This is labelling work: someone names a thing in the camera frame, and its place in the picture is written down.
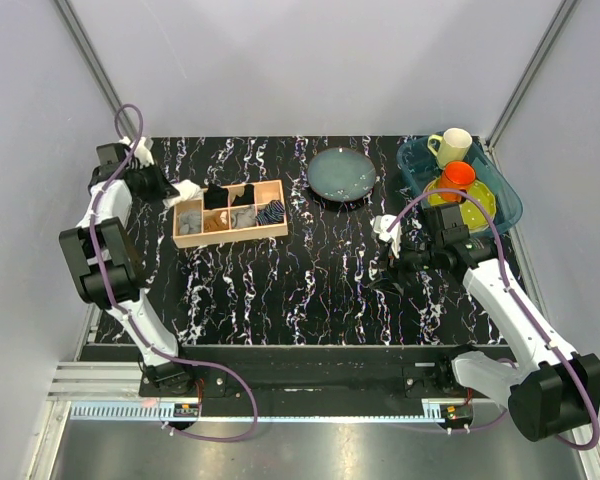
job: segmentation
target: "translucent blue tray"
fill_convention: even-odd
[[[398,166],[402,170],[407,186],[415,197],[420,195],[432,180],[439,177],[442,171],[436,163],[436,157],[427,148],[428,137],[414,138],[405,142],[398,150]],[[502,174],[496,170],[482,151],[482,147],[474,142],[465,157],[476,171],[477,179],[484,183],[496,197],[496,217],[494,219],[498,233],[502,234],[513,227],[522,216],[520,197],[507,183]],[[428,207],[426,199],[422,202]],[[471,234],[474,237],[493,237],[490,228]]]

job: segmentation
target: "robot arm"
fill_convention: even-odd
[[[376,217],[374,232],[390,225],[395,217]],[[589,354],[580,356],[543,318],[533,302],[514,279],[509,266],[509,287],[502,280],[498,259],[491,241],[471,238],[457,204],[425,210],[425,219],[435,243],[426,248],[401,248],[400,237],[388,238],[386,274],[398,291],[404,275],[427,268],[450,271],[456,280],[489,313],[518,362],[512,368],[489,359],[471,346],[459,347],[455,356],[442,358],[438,379],[440,388],[472,388],[509,409],[520,432],[536,441],[590,422],[587,410],[566,369],[550,349],[563,352],[584,384],[596,412],[600,406],[600,360]],[[520,306],[509,293],[513,288],[550,342],[542,339]]]
[[[179,353],[175,336],[165,328],[146,297],[142,262],[125,226],[134,196],[146,202],[163,201],[165,205],[171,206],[179,201],[195,198],[201,191],[189,181],[171,185],[155,164],[143,138],[134,152],[133,161],[120,179],[111,182],[94,210],[95,194],[104,188],[106,181],[127,155],[128,148],[128,139],[123,139],[120,143],[102,145],[96,149],[101,164],[94,170],[89,184],[92,197],[87,213],[75,228],[60,234],[60,246],[80,297],[86,303],[95,303],[122,324],[125,332],[140,349],[146,367],[145,373],[151,383],[170,393],[188,391],[192,383],[190,369],[170,362],[150,348],[171,357],[178,357]],[[95,262],[95,251],[88,231],[93,214],[99,246],[116,302],[131,313],[142,335],[149,341],[149,347],[143,344],[131,328],[128,315],[113,308],[109,301]]]

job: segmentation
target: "wooden tray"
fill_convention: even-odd
[[[284,205],[284,195],[282,191],[282,182],[280,180],[271,180],[266,182],[254,182],[255,208],[261,210],[266,207],[271,200],[280,200]],[[244,193],[245,184],[224,185],[223,188],[229,190],[229,205],[233,203],[236,196]],[[255,227],[232,229],[231,212],[242,210],[244,208],[253,208],[253,205],[241,205],[239,207],[217,208],[215,210],[205,210],[203,200],[189,200],[178,203],[173,209],[173,241],[178,248],[199,247],[201,245],[215,245],[218,243],[241,242],[243,240],[258,240],[260,238],[281,237],[289,234],[287,224],[287,214],[285,212],[284,222],[275,225],[256,225]],[[219,232],[205,232],[204,225],[202,233],[188,235],[179,234],[180,222],[178,217],[181,213],[189,210],[198,210],[202,218],[214,215],[218,211],[226,210],[229,219],[229,229]]]

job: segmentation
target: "black marble table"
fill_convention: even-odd
[[[379,247],[374,216],[397,214],[411,198],[396,163],[410,137],[154,139],[171,181],[200,185],[281,179],[289,235],[179,250],[173,211],[134,201],[127,230],[144,259],[148,297],[186,345],[416,345],[504,343],[489,316],[447,274],[418,274],[403,297],[369,288]],[[307,165],[318,152],[349,147],[376,166],[366,205],[325,208],[308,192]],[[424,235],[411,215],[403,232]],[[518,266],[505,236],[514,274]],[[103,315],[95,343],[128,344]]]

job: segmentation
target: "metal floor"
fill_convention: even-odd
[[[476,409],[477,423],[496,414],[490,404]],[[218,436],[244,428],[244,424],[193,427]],[[453,437],[409,432],[397,425],[261,424],[255,438],[238,444],[172,438],[154,423],[72,420],[52,478],[575,480],[586,476],[575,451],[552,439],[527,442],[509,420],[487,432]]]

